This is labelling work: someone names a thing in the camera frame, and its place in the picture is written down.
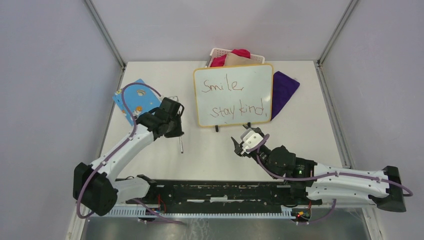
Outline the brown capped whiteboard marker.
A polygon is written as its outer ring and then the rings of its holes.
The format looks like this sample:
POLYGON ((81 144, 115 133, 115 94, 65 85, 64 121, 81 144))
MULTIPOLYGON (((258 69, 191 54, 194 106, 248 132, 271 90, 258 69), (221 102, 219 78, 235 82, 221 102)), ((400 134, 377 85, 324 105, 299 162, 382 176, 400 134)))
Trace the brown capped whiteboard marker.
POLYGON ((180 153, 181 153, 181 154, 183 154, 183 153, 184 153, 184 146, 183 146, 183 139, 182 139, 182 136, 180 136, 180 137, 178 138, 178 140, 179 140, 179 146, 180 146, 180 153))

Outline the yellow framed whiteboard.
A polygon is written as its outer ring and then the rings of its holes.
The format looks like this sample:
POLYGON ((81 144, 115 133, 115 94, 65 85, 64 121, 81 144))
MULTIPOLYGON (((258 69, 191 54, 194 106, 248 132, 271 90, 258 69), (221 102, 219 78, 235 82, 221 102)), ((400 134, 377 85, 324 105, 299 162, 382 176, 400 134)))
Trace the yellow framed whiteboard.
POLYGON ((274 67, 269 63, 194 70, 198 125, 214 127, 269 122, 273 83, 274 67))

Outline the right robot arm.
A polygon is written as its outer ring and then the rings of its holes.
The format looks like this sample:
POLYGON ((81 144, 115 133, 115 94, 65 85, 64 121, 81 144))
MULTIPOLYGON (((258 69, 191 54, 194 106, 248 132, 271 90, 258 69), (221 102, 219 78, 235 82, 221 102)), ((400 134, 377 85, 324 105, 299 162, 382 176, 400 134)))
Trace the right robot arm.
POLYGON ((258 127, 245 125, 240 141, 231 141, 239 157, 253 159, 271 178, 290 186, 289 199, 295 204, 310 201, 340 201, 376 206, 378 209, 404 213, 405 198, 413 192, 404 186, 399 169, 355 170, 334 167, 298 157, 285 146, 266 146, 269 134, 258 127))

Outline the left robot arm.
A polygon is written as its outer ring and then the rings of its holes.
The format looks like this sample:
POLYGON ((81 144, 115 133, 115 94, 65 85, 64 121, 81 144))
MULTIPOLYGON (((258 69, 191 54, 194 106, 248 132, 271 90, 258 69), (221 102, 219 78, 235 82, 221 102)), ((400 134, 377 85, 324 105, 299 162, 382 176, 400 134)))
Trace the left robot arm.
POLYGON ((117 203, 140 199, 153 203, 157 190, 148 180, 134 177, 118 180, 118 175, 144 148, 160 137, 179 138, 184 106, 176 96, 165 97, 155 107, 134 120, 133 129, 105 155, 90 164, 79 163, 73 174, 72 195, 77 205, 84 205, 98 216, 109 213, 117 203))

